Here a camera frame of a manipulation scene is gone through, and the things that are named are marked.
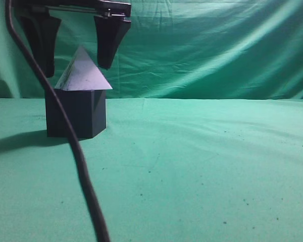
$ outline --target black cube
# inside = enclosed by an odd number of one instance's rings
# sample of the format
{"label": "black cube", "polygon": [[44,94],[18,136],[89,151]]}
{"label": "black cube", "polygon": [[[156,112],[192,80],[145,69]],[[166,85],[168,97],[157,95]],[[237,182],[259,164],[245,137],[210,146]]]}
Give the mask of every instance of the black cube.
{"label": "black cube", "polygon": [[[106,90],[55,89],[78,138],[93,138],[106,128]],[[45,95],[48,137],[66,137],[65,125],[52,100]]]}

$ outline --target green cloth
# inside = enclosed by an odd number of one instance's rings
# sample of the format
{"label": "green cloth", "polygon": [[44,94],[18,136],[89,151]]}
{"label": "green cloth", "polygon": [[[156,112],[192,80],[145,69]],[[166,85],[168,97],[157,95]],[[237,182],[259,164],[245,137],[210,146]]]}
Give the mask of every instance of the green cloth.
{"label": "green cloth", "polygon": [[[132,3],[132,28],[103,70],[109,98],[303,98],[303,0],[124,2]],[[96,62],[97,39],[92,15],[51,14],[63,20],[54,85],[78,45]],[[3,1],[0,97],[43,97],[7,33]]]}
{"label": "green cloth", "polygon": [[[108,99],[82,140],[113,242],[303,242],[303,100]],[[0,99],[0,242],[95,241],[43,99]]]}

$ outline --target black cable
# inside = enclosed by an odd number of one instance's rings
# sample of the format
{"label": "black cable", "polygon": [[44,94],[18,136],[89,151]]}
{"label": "black cable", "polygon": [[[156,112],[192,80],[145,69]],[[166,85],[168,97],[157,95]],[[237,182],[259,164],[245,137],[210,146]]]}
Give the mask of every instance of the black cable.
{"label": "black cable", "polygon": [[38,78],[42,88],[47,94],[47,98],[50,98],[54,102],[54,105],[57,107],[57,110],[59,111],[60,115],[63,117],[63,121],[65,124],[65,132],[75,158],[79,182],[91,216],[91,221],[94,228],[96,239],[98,242],[110,242],[107,225],[103,217],[100,205],[97,201],[94,188],[90,181],[86,161],[83,155],[83,151],[80,147],[79,141],[77,139],[77,136],[72,128],[72,125],[54,89],[51,87],[49,81],[45,77],[44,73],[42,72],[41,68],[37,64],[36,60],[33,58],[32,54],[28,51],[27,47],[25,46],[20,36],[17,34],[16,30],[14,29],[12,23],[12,13],[11,13],[12,0],[6,0],[5,9],[6,9],[5,11],[6,25],[10,35],[12,36],[13,40],[15,41],[21,52],[23,53],[28,64],[32,68],[34,74]]}

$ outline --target table surface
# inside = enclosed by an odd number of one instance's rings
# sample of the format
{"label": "table surface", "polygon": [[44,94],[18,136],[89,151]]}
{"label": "table surface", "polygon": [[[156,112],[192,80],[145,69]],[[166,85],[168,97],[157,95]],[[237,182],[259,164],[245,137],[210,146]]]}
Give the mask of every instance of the table surface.
{"label": "table surface", "polygon": [[[0,241],[95,241],[43,99],[0,99]],[[303,242],[303,100],[108,99],[80,141],[112,241]]]}

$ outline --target cube face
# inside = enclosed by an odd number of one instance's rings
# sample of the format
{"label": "cube face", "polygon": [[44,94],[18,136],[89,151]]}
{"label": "cube face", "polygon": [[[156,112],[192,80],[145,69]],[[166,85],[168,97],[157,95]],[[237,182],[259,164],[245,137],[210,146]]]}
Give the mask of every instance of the cube face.
{"label": "cube face", "polygon": [[[93,138],[106,128],[106,91],[55,89],[78,138]],[[66,137],[65,125],[53,102],[45,95],[48,137]]]}

